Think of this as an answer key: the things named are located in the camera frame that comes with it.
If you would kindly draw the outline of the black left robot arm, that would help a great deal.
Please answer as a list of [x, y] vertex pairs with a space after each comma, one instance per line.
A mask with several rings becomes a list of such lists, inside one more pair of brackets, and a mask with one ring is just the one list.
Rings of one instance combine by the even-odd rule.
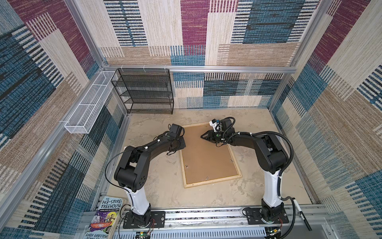
[[168, 131], [158, 135], [153, 141], [138, 147], [128, 146], [109, 160], [112, 162], [121, 157], [113, 176], [117, 183], [112, 183], [108, 176], [105, 179], [127, 194], [130, 211], [123, 218], [124, 229], [164, 227], [165, 212], [151, 212], [144, 185], [148, 179], [151, 160], [164, 152], [172, 155], [184, 149], [184, 134], [185, 129], [182, 126], [171, 124]]

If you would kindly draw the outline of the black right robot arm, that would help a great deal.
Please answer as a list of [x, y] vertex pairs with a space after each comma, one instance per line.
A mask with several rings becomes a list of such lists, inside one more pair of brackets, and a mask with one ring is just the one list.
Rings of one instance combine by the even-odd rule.
[[242, 146], [255, 150], [256, 158], [265, 176], [265, 192], [262, 198], [261, 216], [265, 223], [272, 223], [283, 213], [284, 198], [281, 196], [283, 172], [293, 159], [293, 147], [282, 134], [274, 131], [250, 133], [236, 131], [233, 117], [210, 121], [211, 130], [201, 138], [216, 146]]

